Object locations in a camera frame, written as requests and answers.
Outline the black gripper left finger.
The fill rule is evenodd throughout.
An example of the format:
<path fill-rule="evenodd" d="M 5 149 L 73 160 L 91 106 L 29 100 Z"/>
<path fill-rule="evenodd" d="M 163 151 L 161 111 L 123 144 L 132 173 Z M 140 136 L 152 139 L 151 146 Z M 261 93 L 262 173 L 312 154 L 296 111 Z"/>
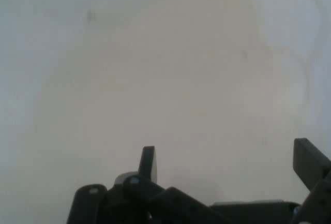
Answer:
<path fill-rule="evenodd" d="M 228 219 L 184 192 L 157 183 L 154 146 L 142 149 L 136 172 L 121 174 L 111 189 L 83 186 L 67 223 L 227 223 Z"/>

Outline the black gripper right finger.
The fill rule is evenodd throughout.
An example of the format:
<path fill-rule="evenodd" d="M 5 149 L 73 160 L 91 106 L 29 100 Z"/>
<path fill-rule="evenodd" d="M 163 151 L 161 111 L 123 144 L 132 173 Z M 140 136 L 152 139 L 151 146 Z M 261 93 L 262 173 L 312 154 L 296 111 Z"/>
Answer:
<path fill-rule="evenodd" d="M 293 222 L 330 223 L 330 159 L 307 138 L 297 138 L 293 169 L 309 190 Z"/>

